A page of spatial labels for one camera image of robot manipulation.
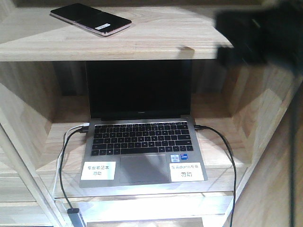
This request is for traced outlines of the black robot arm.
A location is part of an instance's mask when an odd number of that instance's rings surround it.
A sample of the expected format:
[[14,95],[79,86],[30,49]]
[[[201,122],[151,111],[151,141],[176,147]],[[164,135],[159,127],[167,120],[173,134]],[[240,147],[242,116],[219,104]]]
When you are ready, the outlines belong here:
[[303,2],[283,0],[258,10],[226,10],[216,14],[215,29],[232,47],[220,46],[224,66],[275,63],[295,76],[303,73]]

